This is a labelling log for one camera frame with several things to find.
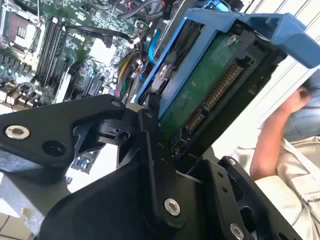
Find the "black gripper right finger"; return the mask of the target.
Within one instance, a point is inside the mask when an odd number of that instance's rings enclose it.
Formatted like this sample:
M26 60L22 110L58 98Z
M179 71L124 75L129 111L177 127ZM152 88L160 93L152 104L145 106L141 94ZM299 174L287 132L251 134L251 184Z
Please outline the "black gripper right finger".
M299 240L300 236L231 157L203 161L208 214L219 240Z

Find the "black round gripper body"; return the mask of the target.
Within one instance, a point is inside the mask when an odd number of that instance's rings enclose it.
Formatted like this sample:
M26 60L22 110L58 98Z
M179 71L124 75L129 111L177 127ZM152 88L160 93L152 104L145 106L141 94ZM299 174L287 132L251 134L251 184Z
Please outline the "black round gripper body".
M58 202L41 240L206 240L203 182L176 173L164 148L144 147L116 171Z

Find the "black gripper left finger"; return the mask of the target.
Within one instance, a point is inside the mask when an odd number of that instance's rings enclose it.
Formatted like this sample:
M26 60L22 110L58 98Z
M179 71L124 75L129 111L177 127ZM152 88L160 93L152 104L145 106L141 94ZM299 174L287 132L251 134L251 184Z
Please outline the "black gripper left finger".
M104 143L119 147L118 169L145 147L163 148L170 155L158 111L156 101L133 111L104 94L4 114L0 169L48 188L63 180L76 157Z

